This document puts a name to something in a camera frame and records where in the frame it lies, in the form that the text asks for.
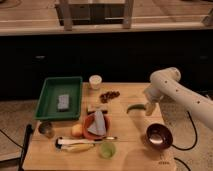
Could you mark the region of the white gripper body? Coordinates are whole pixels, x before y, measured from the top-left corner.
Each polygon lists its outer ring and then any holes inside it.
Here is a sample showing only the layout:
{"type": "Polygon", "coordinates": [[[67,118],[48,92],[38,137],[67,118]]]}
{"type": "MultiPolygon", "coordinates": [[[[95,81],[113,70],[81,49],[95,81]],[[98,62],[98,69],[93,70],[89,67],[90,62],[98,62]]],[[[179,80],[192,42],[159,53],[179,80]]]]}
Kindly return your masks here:
{"type": "Polygon", "coordinates": [[[144,90],[144,95],[150,103],[158,103],[163,98],[163,93],[153,85],[144,90]]]}

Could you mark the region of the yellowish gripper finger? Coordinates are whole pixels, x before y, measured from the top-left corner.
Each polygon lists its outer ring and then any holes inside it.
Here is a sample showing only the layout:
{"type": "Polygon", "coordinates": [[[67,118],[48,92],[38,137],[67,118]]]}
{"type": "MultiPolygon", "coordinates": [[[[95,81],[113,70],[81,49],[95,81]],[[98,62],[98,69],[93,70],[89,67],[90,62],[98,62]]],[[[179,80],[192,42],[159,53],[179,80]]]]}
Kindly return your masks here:
{"type": "Polygon", "coordinates": [[[151,103],[150,104],[150,113],[152,114],[155,109],[156,109],[156,103],[151,103]]]}
{"type": "Polygon", "coordinates": [[[151,106],[150,106],[150,103],[146,103],[145,104],[145,108],[146,108],[145,115],[146,116],[150,116],[151,115],[151,106]]]}

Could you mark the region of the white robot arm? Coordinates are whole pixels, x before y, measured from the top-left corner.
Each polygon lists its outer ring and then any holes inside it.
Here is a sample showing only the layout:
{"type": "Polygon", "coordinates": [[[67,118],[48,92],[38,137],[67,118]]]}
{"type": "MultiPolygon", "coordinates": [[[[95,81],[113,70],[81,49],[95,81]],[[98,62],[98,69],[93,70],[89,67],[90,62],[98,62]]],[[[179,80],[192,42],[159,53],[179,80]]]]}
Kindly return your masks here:
{"type": "Polygon", "coordinates": [[[180,79],[181,73],[175,67],[153,72],[150,85],[144,90],[145,97],[150,103],[156,103],[167,95],[213,130],[213,101],[182,86],[180,79]]]}

